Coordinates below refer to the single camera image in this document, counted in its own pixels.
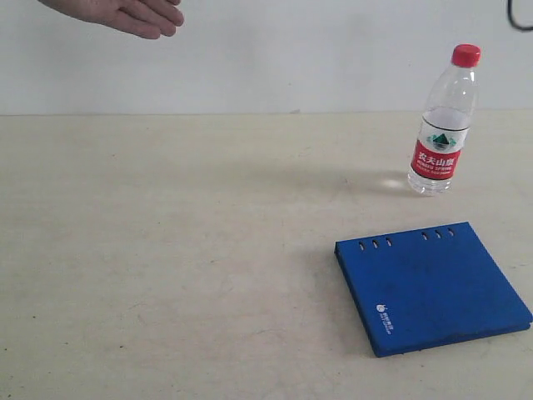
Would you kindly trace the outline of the person's open hand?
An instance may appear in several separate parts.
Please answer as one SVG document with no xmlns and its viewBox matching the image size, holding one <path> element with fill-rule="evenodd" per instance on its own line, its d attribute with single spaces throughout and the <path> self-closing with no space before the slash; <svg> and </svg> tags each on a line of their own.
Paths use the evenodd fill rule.
<svg viewBox="0 0 533 400">
<path fill-rule="evenodd" d="M 128 33 L 143 39 L 172 37 L 185 18 L 180 1 L 165 0 L 41 0 L 70 18 Z"/>
</svg>

